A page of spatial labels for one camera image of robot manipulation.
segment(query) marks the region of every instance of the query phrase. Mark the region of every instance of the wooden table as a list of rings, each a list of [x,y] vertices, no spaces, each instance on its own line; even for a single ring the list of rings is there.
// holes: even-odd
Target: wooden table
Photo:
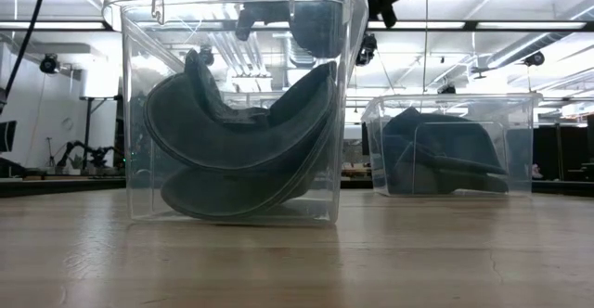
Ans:
[[[334,229],[131,223],[122,190],[0,199],[0,307],[594,306],[594,199],[343,191]]]

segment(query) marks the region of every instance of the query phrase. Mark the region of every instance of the clear plastic bin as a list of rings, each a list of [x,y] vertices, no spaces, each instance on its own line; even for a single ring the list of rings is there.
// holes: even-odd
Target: clear plastic bin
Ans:
[[[367,0],[106,0],[132,218],[328,224]]]
[[[530,192],[538,94],[384,96],[369,102],[373,188],[386,196]]]

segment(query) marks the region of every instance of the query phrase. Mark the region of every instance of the desk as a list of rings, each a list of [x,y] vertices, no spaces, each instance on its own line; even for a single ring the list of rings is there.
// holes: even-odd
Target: desk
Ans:
[[[336,228],[136,223],[123,190],[0,199],[0,306],[592,307],[594,199],[343,191]]]

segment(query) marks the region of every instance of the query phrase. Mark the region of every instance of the ceiling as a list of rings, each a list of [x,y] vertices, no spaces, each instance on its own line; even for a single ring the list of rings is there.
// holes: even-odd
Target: ceiling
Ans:
[[[102,0],[45,0],[41,20],[102,20]],[[0,19],[28,19],[35,0],[0,0]],[[394,11],[402,21],[447,20],[570,20],[579,10],[594,7],[594,0],[401,0]],[[572,33],[541,49],[546,63],[528,70],[511,63],[487,71],[471,72],[497,52],[521,44],[526,37],[546,33],[528,32],[376,32],[376,57],[365,67],[357,67],[347,95],[352,106],[365,107],[369,97],[390,94],[435,92],[452,83],[459,93],[506,93],[540,89],[546,97],[594,95],[594,32]],[[283,44],[271,34],[260,37],[264,61],[273,70]],[[30,53],[44,53],[44,44],[88,45],[87,54],[65,54],[66,62],[86,68],[94,58],[121,63],[121,36],[116,32],[37,32]],[[170,43],[172,50],[184,51],[191,45],[183,40]]]

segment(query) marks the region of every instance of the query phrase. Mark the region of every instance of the black cable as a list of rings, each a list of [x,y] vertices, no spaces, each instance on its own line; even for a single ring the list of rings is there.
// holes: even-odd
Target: black cable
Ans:
[[[15,82],[15,79],[17,78],[17,72],[19,71],[20,62],[22,61],[23,57],[25,56],[25,52],[27,50],[27,45],[29,44],[29,40],[31,39],[33,29],[35,28],[35,22],[37,22],[37,17],[39,16],[39,10],[41,9],[41,4],[43,2],[44,2],[44,0],[37,0],[37,2],[35,3],[35,9],[33,10],[33,14],[31,16],[31,22],[29,23],[29,29],[27,29],[25,38],[22,40],[22,43],[20,44],[19,55],[17,56],[15,65],[12,67],[12,72],[10,72],[10,78],[8,79],[8,84],[6,85],[6,89],[4,91],[3,98],[0,98],[0,100],[3,101],[2,104],[6,104],[6,102],[8,101],[8,95],[10,94],[10,89],[12,88],[12,84]]]

